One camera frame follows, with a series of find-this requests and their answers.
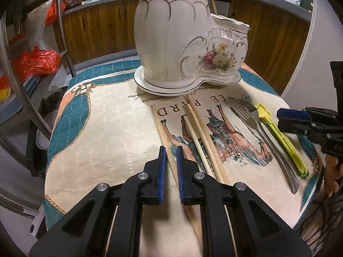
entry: porcelain shoe vase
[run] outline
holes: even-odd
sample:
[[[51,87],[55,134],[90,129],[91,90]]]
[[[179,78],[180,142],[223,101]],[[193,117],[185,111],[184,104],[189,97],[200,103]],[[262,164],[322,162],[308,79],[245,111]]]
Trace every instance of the porcelain shoe vase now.
[[[139,0],[134,18],[144,78],[161,88],[184,88],[200,77],[239,81],[249,30],[242,22],[211,14],[208,0]]]

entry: yellow clip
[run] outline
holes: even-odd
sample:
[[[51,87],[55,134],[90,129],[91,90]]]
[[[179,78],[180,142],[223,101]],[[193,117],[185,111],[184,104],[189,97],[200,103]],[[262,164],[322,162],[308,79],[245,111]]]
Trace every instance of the yellow clip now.
[[[308,176],[309,174],[308,169],[306,168],[305,163],[299,156],[297,149],[294,147],[294,145],[288,139],[288,137],[283,132],[281,132],[279,128],[277,127],[277,125],[272,121],[271,113],[261,103],[256,106],[256,109],[258,111],[259,118],[272,131],[275,138],[279,141],[279,144],[284,148],[285,152],[289,155],[289,157],[293,161],[299,174],[303,177]]]

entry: ceramic saucer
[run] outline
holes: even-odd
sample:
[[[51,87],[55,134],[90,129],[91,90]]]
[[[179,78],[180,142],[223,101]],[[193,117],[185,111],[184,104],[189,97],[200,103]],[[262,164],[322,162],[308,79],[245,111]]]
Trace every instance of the ceramic saucer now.
[[[140,66],[136,69],[134,73],[134,80],[139,88],[148,93],[155,94],[158,96],[163,97],[176,97],[191,93],[196,88],[198,88],[202,83],[208,82],[212,85],[229,85],[238,83],[241,80],[241,74],[239,72],[232,74],[232,77],[229,80],[219,80],[219,79],[210,79],[207,77],[198,77],[191,85],[182,87],[182,88],[175,88],[175,89],[168,89],[158,87],[156,85],[151,84],[148,82],[144,77],[144,68]]]

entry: human hand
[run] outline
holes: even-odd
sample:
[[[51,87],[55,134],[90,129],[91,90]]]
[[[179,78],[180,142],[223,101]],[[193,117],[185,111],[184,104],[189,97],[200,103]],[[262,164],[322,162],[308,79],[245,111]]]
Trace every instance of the human hand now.
[[[332,155],[327,155],[325,162],[324,188],[328,196],[331,197],[333,192],[338,191],[337,180],[343,176],[343,165],[337,167],[338,160]]]

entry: floral decoration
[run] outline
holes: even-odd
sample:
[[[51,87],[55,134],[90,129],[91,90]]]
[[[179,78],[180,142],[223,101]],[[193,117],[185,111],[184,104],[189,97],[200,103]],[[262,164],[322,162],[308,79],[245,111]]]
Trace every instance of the floral decoration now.
[[[200,69],[220,69],[226,72],[229,68],[234,67],[237,63],[234,53],[226,53],[225,50],[227,44],[220,43],[218,48],[215,44],[212,44],[212,50],[206,48],[206,54],[204,56],[198,56],[200,59],[197,68]]]

